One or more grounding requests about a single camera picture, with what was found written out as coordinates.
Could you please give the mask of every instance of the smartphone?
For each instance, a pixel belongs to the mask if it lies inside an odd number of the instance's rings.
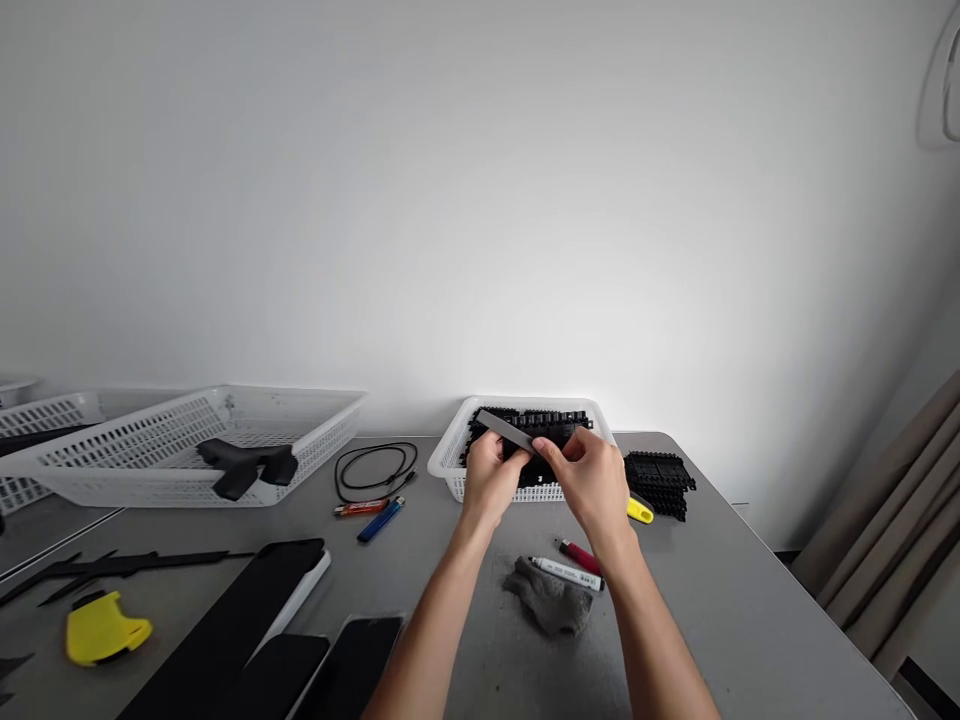
[[[403,627],[402,617],[361,618],[343,626],[294,720],[359,720]]]

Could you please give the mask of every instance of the white plastic basket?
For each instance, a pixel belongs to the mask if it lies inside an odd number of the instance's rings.
[[[474,395],[463,401],[460,409],[440,439],[427,463],[427,471],[434,477],[443,478],[447,487],[458,502],[463,502],[463,485],[467,469],[461,464],[460,456],[470,437],[469,422],[474,413],[482,407],[506,408],[509,410],[549,410],[555,412],[583,411],[593,420],[593,431],[609,443],[615,443],[613,433],[600,412],[600,406],[585,398],[528,398],[498,397],[495,395]],[[520,488],[513,496],[514,502],[545,502],[563,500],[563,491],[557,483],[548,483],[536,487]]]
[[[0,437],[102,423],[176,395],[170,390],[100,390],[18,405],[0,410]],[[0,515],[9,515],[49,494],[47,488],[29,478],[0,475]]]
[[[0,473],[35,478],[79,505],[264,507],[275,505],[356,434],[366,393],[223,385],[0,458]],[[287,486],[257,480],[236,502],[196,445],[292,444],[299,466]]]
[[[37,383],[29,375],[0,375],[0,410],[12,408],[27,400],[27,393]]]

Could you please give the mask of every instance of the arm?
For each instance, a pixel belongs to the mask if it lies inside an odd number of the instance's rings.
[[[553,468],[610,588],[634,718],[719,718],[630,526],[620,451],[584,428],[563,451],[546,438],[534,446]]]
[[[504,462],[500,436],[493,431],[470,447],[460,521],[390,657],[364,720],[443,716],[480,564],[517,491],[520,468],[529,461],[530,454],[518,450]]]

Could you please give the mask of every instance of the wall-mounted fixture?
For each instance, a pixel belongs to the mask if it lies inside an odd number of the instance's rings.
[[[960,5],[937,43],[920,102],[920,144],[931,150],[960,147]]]

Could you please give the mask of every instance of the blue lighter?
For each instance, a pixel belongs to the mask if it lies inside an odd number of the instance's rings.
[[[376,534],[383,529],[383,526],[390,522],[390,518],[396,515],[397,511],[403,507],[403,503],[404,499],[402,497],[399,495],[395,497],[391,503],[381,510],[380,514],[371,520],[370,524],[357,535],[357,540],[362,543],[368,543],[373,540]]]

